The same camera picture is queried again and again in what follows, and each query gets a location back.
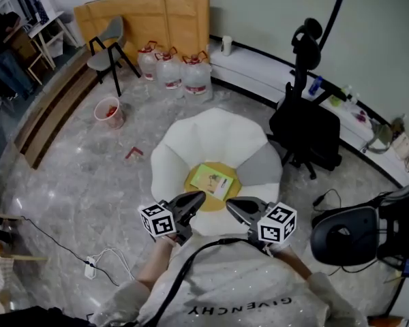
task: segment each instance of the red object on floor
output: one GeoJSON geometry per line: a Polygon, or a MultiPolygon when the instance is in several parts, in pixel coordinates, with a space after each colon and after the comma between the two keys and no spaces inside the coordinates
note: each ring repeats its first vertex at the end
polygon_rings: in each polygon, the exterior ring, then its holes
{"type": "Polygon", "coordinates": [[[117,107],[116,107],[116,106],[109,106],[109,111],[108,111],[108,113],[106,114],[106,117],[112,116],[116,111],[117,111],[117,107]]]}
{"type": "Polygon", "coordinates": [[[136,147],[134,146],[132,149],[130,149],[129,153],[125,156],[125,158],[128,159],[130,156],[132,156],[132,154],[133,154],[135,151],[136,151],[139,155],[144,155],[144,153],[143,153],[141,150],[139,150],[138,148],[136,148],[136,147]]]}

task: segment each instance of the person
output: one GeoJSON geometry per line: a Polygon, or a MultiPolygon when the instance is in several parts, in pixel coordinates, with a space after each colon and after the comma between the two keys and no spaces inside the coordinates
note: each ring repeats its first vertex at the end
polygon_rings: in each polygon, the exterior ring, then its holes
{"type": "Polygon", "coordinates": [[[15,12],[0,14],[0,80],[27,99],[35,91],[35,83],[21,69],[12,51],[3,42],[19,24],[20,17],[15,12]]]}
{"type": "MultiPolygon", "coordinates": [[[[136,280],[120,285],[90,322],[97,327],[126,322],[145,326],[188,257],[220,237],[194,234],[172,258],[175,236],[158,238],[136,280]]],[[[201,251],[157,325],[368,326],[327,276],[312,274],[290,247],[274,251],[271,257],[245,242],[201,251]]]]}

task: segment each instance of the white cup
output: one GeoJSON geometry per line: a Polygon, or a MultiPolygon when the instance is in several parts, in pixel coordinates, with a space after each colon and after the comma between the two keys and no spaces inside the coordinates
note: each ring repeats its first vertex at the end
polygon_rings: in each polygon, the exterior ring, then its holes
{"type": "Polygon", "coordinates": [[[230,55],[230,52],[232,52],[232,37],[225,35],[223,36],[223,42],[221,45],[221,51],[223,52],[224,56],[230,55]]]}

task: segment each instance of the white bucket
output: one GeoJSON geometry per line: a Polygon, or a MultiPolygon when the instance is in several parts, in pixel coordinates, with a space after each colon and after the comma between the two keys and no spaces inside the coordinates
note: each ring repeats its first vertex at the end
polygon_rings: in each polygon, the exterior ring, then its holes
{"type": "Polygon", "coordinates": [[[113,129],[118,129],[124,124],[123,112],[120,109],[120,101],[115,97],[102,99],[95,107],[94,116],[98,121],[107,123],[113,129]],[[111,107],[117,109],[112,115],[107,116],[111,107]]]}

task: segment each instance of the jeans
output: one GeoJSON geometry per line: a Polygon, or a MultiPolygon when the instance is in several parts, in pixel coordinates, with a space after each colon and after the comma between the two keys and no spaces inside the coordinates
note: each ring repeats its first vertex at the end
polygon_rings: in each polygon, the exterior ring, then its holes
{"type": "Polygon", "coordinates": [[[26,99],[34,90],[34,83],[24,73],[10,50],[0,54],[0,80],[26,99]]]}

